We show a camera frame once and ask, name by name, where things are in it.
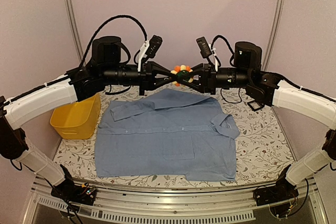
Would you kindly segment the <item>yellow orange plush flower brooch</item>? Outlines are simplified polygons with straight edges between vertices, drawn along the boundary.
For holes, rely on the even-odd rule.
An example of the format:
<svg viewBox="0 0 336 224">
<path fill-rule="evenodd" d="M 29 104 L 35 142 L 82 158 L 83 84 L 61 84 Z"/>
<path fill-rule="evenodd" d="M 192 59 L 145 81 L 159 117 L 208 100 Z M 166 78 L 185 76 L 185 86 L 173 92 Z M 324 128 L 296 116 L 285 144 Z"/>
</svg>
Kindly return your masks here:
<svg viewBox="0 0 336 224">
<path fill-rule="evenodd" d="M 175 66 L 175 68 L 170 71 L 170 73 L 175 74 L 178 77 L 182 77 L 190 72 L 193 72 L 193 70 L 191 69 L 190 66 L 186 66 L 186 65 Z M 193 77 L 186 78 L 186 80 L 188 81 L 188 83 L 192 83 Z M 180 86 L 180 83 L 178 83 L 177 81 L 173 81 L 172 83 L 177 87 Z"/>
</svg>

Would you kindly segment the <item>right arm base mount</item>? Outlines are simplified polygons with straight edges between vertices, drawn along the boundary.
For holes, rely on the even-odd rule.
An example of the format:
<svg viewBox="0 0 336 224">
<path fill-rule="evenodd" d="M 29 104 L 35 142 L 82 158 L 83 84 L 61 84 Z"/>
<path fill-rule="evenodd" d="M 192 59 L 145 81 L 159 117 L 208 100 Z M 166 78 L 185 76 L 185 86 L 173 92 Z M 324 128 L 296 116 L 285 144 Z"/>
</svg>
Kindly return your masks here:
<svg viewBox="0 0 336 224">
<path fill-rule="evenodd" d="M 277 219 L 288 218 L 294 211 L 298 200 L 297 186 L 285 179 L 276 181 L 273 186 L 260 186 L 253 191 L 257 206 L 268 205 L 270 213 Z"/>
</svg>

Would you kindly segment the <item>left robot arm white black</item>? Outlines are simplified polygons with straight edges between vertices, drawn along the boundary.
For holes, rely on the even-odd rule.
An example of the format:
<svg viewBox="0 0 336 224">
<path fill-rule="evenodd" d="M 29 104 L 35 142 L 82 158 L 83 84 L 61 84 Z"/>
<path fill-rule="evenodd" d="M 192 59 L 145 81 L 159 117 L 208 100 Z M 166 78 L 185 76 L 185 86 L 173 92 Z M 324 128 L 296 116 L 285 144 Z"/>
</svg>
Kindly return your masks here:
<svg viewBox="0 0 336 224">
<path fill-rule="evenodd" d="M 121 60 L 121 53 L 128 49 L 120 37 L 91 38 L 88 63 L 81 63 L 57 79 L 14 98 L 1 98 L 1 155 L 42 176 L 50 184 L 54 197 L 92 205 L 96 197 L 94 188 L 76 185 L 63 165 L 53 162 L 27 140 L 22 127 L 52 109 L 90 98 L 108 85 L 138 86 L 140 93 L 144 93 L 166 84 L 166 80 L 156 75 L 166 74 L 172 80 L 172 74 L 153 61 L 162 42 L 157 35 L 146 38 L 137 52 L 138 62 L 132 65 Z"/>
</svg>

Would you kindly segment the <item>light blue shirt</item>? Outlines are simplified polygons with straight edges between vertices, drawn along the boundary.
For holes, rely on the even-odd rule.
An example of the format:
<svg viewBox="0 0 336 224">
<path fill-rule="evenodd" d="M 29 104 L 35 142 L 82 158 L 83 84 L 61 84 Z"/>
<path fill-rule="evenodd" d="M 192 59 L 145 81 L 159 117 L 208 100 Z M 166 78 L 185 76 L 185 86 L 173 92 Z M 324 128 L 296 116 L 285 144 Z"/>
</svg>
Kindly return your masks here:
<svg viewBox="0 0 336 224">
<path fill-rule="evenodd" d="M 233 181 L 239 134 L 213 97 L 164 89 L 136 101 L 111 101 L 98 126 L 96 172 Z"/>
</svg>

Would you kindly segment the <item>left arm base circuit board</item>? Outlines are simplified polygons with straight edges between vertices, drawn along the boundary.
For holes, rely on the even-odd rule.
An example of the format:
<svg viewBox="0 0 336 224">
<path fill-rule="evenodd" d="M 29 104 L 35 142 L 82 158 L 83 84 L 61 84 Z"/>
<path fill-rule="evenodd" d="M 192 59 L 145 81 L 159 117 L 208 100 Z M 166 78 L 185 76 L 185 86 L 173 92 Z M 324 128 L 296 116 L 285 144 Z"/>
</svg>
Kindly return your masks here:
<svg viewBox="0 0 336 224">
<path fill-rule="evenodd" d="M 68 202 L 93 206 L 97 189 L 94 186 L 60 184 L 52 189 L 51 195 Z"/>
</svg>

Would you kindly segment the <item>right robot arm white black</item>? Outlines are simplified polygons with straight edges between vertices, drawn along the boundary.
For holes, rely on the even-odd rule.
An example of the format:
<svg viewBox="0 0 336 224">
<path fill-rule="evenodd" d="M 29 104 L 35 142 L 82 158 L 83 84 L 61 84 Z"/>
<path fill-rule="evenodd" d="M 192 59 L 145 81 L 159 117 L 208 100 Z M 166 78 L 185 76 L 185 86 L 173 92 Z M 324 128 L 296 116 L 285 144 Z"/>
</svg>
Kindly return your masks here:
<svg viewBox="0 0 336 224">
<path fill-rule="evenodd" d="M 335 99 L 298 86 L 284 76 L 261 70 L 262 49 L 251 42 L 239 41 L 232 50 L 230 68 L 216 69 L 200 64 L 191 72 L 183 71 L 177 81 L 201 93 L 214 94 L 217 88 L 244 88 L 259 106 L 292 110 L 328 127 L 325 142 L 288 165 L 276 184 L 256 189 L 256 200 L 282 201 L 298 196 L 297 185 L 335 161 Z"/>
</svg>

